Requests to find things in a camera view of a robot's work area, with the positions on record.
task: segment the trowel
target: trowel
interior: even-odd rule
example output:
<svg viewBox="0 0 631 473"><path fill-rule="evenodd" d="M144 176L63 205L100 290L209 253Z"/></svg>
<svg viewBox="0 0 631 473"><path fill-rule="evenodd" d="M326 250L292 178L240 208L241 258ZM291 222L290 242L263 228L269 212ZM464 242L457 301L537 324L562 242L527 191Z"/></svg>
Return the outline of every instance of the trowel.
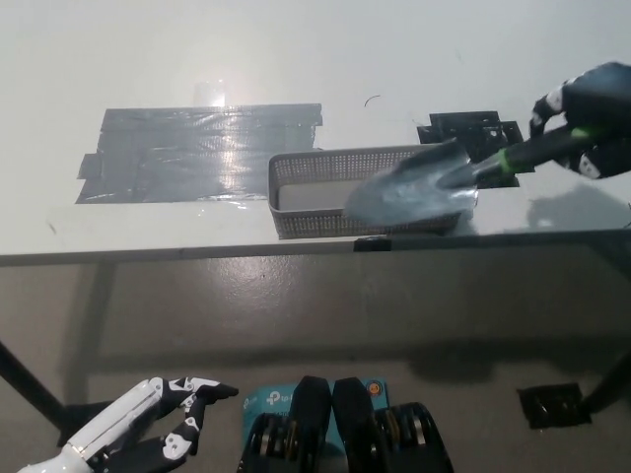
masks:
<svg viewBox="0 0 631 473"><path fill-rule="evenodd" d="M597 130L564 126L504 148L478 164L470 161L457 140L447 141L362 182L349 196L345 214L385 227L459 215L475 207L480 182L586 151L600 137Z"/></svg>

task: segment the trowel handle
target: trowel handle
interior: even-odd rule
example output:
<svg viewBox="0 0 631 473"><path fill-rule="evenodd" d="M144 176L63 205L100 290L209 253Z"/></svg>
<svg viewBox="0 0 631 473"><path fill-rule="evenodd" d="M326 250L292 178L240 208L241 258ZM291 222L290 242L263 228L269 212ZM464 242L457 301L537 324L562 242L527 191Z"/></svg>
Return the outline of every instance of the trowel handle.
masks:
<svg viewBox="0 0 631 473"><path fill-rule="evenodd" d="M504 173L515 174L563 156L586 151L601 133L587 128L557 128L498 153Z"/></svg>

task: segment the black handle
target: black handle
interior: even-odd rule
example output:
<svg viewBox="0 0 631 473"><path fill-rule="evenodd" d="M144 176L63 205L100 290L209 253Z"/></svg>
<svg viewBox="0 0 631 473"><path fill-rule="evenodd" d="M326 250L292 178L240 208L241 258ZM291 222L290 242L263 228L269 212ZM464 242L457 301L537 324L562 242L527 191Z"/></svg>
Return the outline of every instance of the black handle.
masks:
<svg viewBox="0 0 631 473"><path fill-rule="evenodd" d="M563 126L515 144L500 152L504 154L507 167L504 171L514 174L565 155L586 151L596 143L595 135L598 133L593 130Z"/></svg>
<svg viewBox="0 0 631 473"><path fill-rule="evenodd" d="M92 466L95 473L167 473L178 469L186 457L172 461L162 453L163 439L141 441L134 446L112 454L107 461Z"/></svg>
<svg viewBox="0 0 631 473"><path fill-rule="evenodd" d="M294 389L289 418L302 429L326 433L331 416L331 390L322 377L305 376Z"/></svg>

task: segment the tabletop surface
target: tabletop surface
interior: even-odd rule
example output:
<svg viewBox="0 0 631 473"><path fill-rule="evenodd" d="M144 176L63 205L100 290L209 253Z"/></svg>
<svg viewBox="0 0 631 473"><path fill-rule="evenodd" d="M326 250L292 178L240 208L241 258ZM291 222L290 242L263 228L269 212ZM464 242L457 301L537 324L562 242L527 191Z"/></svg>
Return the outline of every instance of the tabletop surface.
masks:
<svg viewBox="0 0 631 473"><path fill-rule="evenodd" d="M199 84L222 81L226 104L321 103L321 148L409 145L433 112L494 109L527 134L544 93L631 62L628 2L374 3L3 2L0 257L281 254L354 240L279 240L265 201L75 205L107 108L192 106ZM549 164L520 183L480 191L455 235L631 222L631 176L590 182Z"/></svg>

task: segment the black metal leg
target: black metal leg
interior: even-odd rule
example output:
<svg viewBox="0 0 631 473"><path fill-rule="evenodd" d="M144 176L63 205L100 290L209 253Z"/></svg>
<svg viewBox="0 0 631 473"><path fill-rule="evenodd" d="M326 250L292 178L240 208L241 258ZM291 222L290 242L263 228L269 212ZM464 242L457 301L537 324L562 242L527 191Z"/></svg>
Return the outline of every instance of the black metal leg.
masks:
<svg viewBox="0 0 631 473"><path fill-rule="evenodd" d="M609 371L600 384L581 402L584 412L595 414L614 404L631 386L631 350Z"/></svg>
<svg viewBox="0 0 631 473"><path fill-rule="evenodd" d="M68 429L66 407L1 342L0 375L59 431Z"/></svg>
<svg viewBox="0 0 631 473"><path fill-rule="evenodd" d="M631 247L627 241L600 241L591 248L631 282ZM595 414L615 403L631 387L631 350L604 376L592 394L581 402L584 412Z"/></svg>

